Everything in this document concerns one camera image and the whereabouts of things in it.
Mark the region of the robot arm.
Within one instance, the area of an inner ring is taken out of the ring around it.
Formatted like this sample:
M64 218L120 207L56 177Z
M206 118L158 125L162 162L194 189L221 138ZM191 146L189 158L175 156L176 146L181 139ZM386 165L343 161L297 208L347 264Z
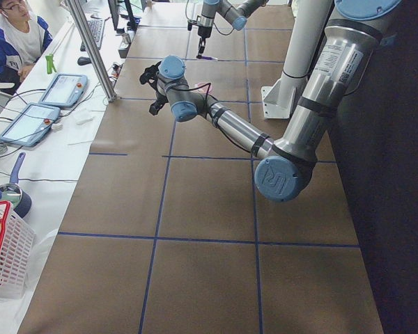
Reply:
M185 63L174 55L140 76L155 91L150 113L169 106L177 122L206 119L257 160L254 184L265 198L292 200L310 183L325 132L343 98L358 87L400 8L400 1L300 3L281 76L261 88L263 121L284 123L279 138L212 96L209 83L190 87Z
M203 53L206 48L206 40L211 36L216 14L227 21L234 30L241 31L251 14L267 3L267 0L251 0L243 1L238 7L235 7L230 1L226 0L204 0L201 14L196 19L188 19L189 31L193 26L198 27L199 49L196 58L208 59Z

